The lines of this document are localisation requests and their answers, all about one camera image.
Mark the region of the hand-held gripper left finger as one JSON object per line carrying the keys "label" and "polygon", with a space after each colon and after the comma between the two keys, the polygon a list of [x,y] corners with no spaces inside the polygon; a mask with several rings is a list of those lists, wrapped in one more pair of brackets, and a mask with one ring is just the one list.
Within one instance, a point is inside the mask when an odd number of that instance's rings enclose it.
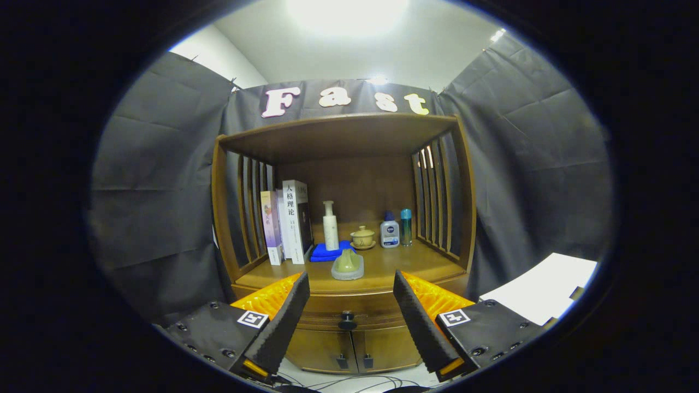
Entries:
{"label": "hand-held gripper left finger", "polygon": [[161,332],[220,369],[274,383],[309,298],[307,272],[296,273],[234,303],[207,302]]}

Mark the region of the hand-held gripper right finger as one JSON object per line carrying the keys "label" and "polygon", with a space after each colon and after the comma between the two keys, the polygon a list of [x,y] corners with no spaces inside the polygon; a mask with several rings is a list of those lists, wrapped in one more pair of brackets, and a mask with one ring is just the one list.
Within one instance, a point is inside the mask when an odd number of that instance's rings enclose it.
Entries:
{"label": "hand-held gripper right finger", "polygon": [[497,300],[473,302],[400,270],[393,295],[423,363],[439,382],[491,366],[545,331]]}

